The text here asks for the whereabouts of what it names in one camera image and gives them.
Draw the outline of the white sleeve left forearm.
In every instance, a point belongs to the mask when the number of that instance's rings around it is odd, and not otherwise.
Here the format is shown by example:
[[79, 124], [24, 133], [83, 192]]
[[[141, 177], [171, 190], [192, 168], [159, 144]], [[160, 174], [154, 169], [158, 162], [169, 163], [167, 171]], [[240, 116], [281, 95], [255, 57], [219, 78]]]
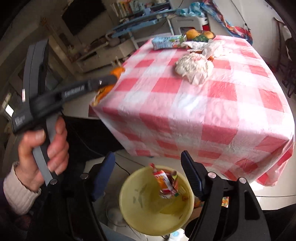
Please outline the white sleeve left forearm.
[[14, 162], [10, 173], [4, 179], [4, 195], [12, 211], [17, 215], [29, 212], [36, 198], [41, 194], [41, 188], [33, 192], [25, 187], [16, 175], [15, 168], [19, 162]]

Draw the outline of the left hand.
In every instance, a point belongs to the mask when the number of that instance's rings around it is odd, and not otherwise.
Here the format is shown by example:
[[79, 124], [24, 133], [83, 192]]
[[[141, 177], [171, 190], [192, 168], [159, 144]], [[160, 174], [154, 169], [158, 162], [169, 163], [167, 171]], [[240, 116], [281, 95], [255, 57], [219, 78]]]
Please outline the left hand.
[[58, 117], [56, 121], [55, 132], [49, 146], [42, 146], [47, 140], [43, 129], [25, 132], [18, 146], [19, 164], [15, 173], [21, 183], [32, 192], [37, 192], [44, 182], [50, 182], [52, 173], [59, 175], [67, 168], [69, 144], [62, 117]]

